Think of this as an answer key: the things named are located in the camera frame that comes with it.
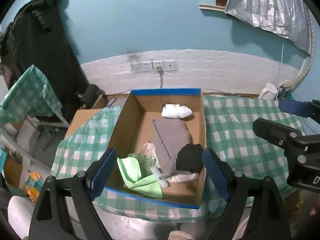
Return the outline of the black knit beanie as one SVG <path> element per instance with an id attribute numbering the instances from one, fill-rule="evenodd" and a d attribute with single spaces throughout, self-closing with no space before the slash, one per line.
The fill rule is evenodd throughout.
<path id="1" fill-rule="evenodd" d="M 200 144 L 186 144 L 177 155 L 176 169 L 199 173 L 203 169 L 203 148 Z"/>

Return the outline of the light green microfiber cloth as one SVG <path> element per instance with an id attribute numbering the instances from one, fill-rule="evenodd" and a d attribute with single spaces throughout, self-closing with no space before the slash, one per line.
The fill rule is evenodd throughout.
<path id="1" fill-rule="evenodd" d="M 135 157 L 118 158 L 117 164 L 124 184 L 129 190 L 149 198 L 163 198 L 156 176 L 153 173 L 144 176 L 138 159 Z"/>

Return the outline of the green sparkly scrub sponge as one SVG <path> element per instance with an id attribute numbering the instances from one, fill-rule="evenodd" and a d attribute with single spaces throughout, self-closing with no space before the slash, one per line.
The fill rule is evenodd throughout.
<path id="1" fill-rule="evenodd" d="M 152 174 L 152 172 L 150 171 L 150 168 L 156 165 L 156 159 L 154 157 L 150 155 L 134 154 L 134 153 L 130 153 L 128 157 L 137 159 L 140 166 L 140 172 L 141 172 L 142 178 Z"/>

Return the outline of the grey fleece towel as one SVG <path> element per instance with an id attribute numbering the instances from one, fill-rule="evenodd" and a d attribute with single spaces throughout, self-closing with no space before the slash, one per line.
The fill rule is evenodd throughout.
<path id="1" fill-rule="evenodd" d="M 200 173 L 190 173 L 176 169 L 178 152 L 186 145 L 193 144 L 184 121 L 180 119 L 155 119 L 153 124 L 153 144 L 161 169 L 161 178 L 169 183 L 196 181 Z"/>

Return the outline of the white blue plastic bag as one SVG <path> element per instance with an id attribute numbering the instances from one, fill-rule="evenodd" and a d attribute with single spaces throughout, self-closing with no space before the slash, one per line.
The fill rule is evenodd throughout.
<path id="1" fill-rule="evenodd" d="M 168 119 L 184 119 L 192 115 L 192 110 L 179 104 L 166 104 L 162 108 L 161 116 Z"/>

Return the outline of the white foam roll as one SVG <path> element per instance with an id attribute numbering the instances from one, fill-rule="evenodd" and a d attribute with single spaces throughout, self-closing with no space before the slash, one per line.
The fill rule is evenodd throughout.
<path id="1" fill-rule="evenodd" d="M 150 171 L 156 177 L 156 179 L 159 182 L 161 188 L 169 187 L 169 183 L 165 179 L 161 178 L 161 176 L 162 176 L 161 172 L 159 171 L 159 169 L 158 169 L 158 167 L 156 165 L 151 167 Z"/>

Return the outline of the orange checkered bag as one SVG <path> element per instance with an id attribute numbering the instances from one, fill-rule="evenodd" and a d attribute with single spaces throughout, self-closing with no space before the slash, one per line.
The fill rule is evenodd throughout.
<path id="1" fill-rule="evenodd" d="M 24 190 L 33 202 L 37 202 L 44 181 L 38 172 L 31 173 L 24 184 Z"/>

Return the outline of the green checkered tablecloth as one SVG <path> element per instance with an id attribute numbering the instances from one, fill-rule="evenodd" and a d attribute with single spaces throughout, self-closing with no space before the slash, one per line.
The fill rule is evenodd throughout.
<path id="1" fill-rule="evenodd" d="M 281 112 L 276 101 L 209 95 L 203 98 L 207 146 L 222 161 L 249 178 L 274 178 L 282 197 L 294 192 L 286 180 L 289 174 L 282 149 L 257 137 L 252 124 L 257 118 L 302 130 L 300 118 Z M 88 169 L 107 148 L 121 107 L 99 110 L 84 124 L 62 140 L 56 150 L 51 174 L 68 178 Z M 225 208 L 210 179 L 204 183 L 199 209 L 183 209 L 133 199 L 111 190 L 104 190 L 94 201 L 105 212 L 156 222 L 195 223 L 218 217 Z"/>

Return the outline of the silver foil sheet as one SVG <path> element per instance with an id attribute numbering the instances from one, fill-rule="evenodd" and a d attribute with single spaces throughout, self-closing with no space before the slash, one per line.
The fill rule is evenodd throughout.
<path id="1" fill-rule="evenodd" d="M 225 13 L 311 53 L 312 23 L 303 0 L 227 0 Z"/>

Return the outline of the blue-edged cardboard box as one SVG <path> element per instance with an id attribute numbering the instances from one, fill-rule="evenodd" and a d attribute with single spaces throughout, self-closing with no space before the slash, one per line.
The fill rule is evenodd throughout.
<path id="1" fill-rule="evenodd" d="M 200 164 L 202 153 L 184 146 L 205 148 L 206 132 L 201 90 L 199 88 L 166 88 L 132 90 L 124 103 L 103 150 L 111 147 L 121 159 L 145 142 L 155 146 L 155 153 L 163 175 L 187 166 L 197 167 L 199 178 L 193 182 L 171 183 L 163 196 L 148 197 L 125 189 L 117 164 L 110 166 L 111 175 L 105 189 L 156 204 L 199 209 L 205 180 L 205 169 Z"/>

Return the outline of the black dumbbell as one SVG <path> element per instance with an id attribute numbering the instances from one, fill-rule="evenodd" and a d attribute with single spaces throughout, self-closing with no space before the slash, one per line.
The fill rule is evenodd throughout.
<path id="1" fill-rule="evenodd" d="M 76 92 L 75 95 L 80 100 L 82 108 L 90 109 L 94 106 L 101 92 L 97 85 L 90 84 L 84 93 Z"/>

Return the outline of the black hanging cloth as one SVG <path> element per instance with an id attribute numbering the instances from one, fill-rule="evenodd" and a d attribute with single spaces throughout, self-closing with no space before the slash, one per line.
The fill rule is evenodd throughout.
<path id="1" fill-rule="evenodd" d="M 60 0 L 31 0 L 16 14 L 1 35 L 1 62 L 8 88 L 35 65 L 49 80 L 71 121 L 81 106 L 77 93 L 88 81 L 74 55 L 59 13 Z"/>

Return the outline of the white wall socket strip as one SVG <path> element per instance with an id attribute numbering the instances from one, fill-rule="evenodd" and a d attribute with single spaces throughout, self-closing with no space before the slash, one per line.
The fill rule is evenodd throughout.
<path id="1" fill-rule="evenodd" d="M 155 60 L 144 62 L 132 62 L 130 67 L 133 73 L 144 72 L 164 72 L 164 71 L 176 71 L 175 60 Z"/>

